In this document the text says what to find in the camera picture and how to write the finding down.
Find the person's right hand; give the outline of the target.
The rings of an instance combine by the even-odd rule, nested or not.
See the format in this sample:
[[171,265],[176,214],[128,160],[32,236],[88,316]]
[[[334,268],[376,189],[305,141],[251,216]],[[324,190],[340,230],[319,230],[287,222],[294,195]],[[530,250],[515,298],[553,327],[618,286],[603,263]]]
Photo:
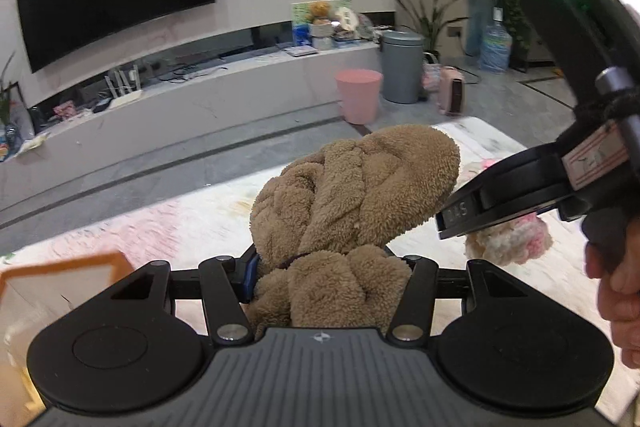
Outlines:
[[596,246],[588,243],[585,250],[587,277],[600,281],[598,310],[611,325],[612,343],[622,350],[623,363],[632,369],[639,367],[639,220],[629,222],[626,231],[626,253],[622,262],[610,274],[604,267],[604,257]]

